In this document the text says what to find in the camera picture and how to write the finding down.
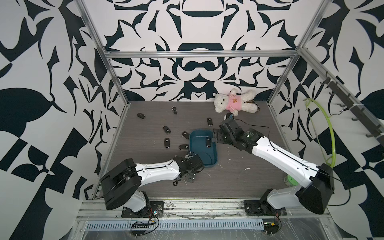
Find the dark teal storage box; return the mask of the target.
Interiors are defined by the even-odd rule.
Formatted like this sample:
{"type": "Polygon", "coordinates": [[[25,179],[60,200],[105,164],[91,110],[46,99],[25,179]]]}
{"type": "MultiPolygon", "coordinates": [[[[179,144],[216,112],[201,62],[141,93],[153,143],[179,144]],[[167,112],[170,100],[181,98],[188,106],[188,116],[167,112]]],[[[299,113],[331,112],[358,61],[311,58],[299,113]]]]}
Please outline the dark teal storage box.
{"type": "Polygon", "coordinates": [[[206,168],[211,168],[218,162],[216,143],[212,142],[210,148],[206,147],[206,137],[212,140],[212,136],[212,130],[195,130],[190,133],[190,151],[201,158],[206,168]]]}

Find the black car key front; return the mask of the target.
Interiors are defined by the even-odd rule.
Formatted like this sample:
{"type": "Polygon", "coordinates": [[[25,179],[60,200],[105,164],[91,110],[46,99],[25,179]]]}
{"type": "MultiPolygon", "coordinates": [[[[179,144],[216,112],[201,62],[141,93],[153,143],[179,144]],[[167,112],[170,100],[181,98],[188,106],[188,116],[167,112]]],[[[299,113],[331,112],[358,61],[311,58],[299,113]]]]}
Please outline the black car key front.
{"type": "Polygon", "coordinates": [[[173,186],[177,186],[179,182],[193,183],[195,181],[195,176],[181,176],[174,180],[173,186]]]}

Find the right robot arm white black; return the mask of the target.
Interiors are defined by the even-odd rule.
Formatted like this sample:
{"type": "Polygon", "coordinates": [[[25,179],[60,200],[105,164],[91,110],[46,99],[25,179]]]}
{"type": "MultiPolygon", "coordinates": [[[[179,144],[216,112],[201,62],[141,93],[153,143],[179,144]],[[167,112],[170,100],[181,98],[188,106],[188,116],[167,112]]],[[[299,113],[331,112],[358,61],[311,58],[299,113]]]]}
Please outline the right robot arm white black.
{"type": "Polygon", "coordinates": [[[259,200],[257,211],[274,214],[284,208],[303,207],[322,215],[334,194],[333,169],[303,160],[273,143],[257,130],[244,131],[233,118],[226,118],[213,130],[213,141],[235,147],[259,157],[293,177],[295,187],[267,190],[259,200]]]}

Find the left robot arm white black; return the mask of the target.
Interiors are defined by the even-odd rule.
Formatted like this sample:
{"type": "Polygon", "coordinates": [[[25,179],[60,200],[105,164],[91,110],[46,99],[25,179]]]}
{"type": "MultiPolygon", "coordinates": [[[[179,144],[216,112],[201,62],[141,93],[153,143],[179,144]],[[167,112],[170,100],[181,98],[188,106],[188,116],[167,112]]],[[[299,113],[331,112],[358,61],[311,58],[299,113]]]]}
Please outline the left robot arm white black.
{"type": "Polygon", "coordinates": [[[126,159],[101,178],[101,188],[107,210],[125,207],[134,213],[150,207],[150,201],[140,187],[161,181],[194,182],[205,165],[198,155],[173,159],[157,164],[136,164],[126,159]]]}

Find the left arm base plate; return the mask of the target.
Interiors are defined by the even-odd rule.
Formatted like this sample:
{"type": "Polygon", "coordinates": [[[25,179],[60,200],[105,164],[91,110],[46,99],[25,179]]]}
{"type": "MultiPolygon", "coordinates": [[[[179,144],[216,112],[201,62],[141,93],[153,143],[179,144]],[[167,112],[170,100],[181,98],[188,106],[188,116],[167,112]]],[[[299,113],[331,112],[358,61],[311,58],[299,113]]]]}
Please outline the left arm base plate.
{"type": "Polygon", "coordinates": [[[152,216],[161,218],[164,214],[164,202],[163,201],[150,201],[149,205],[144,207],[138,212],[133,212],[131,209],[123,207],[121,217],[123,219],[133,218],[149,218],[152,216]]]}

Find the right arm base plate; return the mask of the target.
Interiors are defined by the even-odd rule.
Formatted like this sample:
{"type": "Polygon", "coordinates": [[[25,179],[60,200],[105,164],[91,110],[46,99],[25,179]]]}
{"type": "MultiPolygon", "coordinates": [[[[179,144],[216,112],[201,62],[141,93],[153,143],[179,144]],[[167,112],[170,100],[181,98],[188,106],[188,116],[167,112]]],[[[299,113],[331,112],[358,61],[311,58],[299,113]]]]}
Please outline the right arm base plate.
{"type": "Polygon", "coordinates": [[[260,200],[244,200],[244,208],[247,216],[286,216],[285,208],[274,209],[268,202],[260,200]]]}

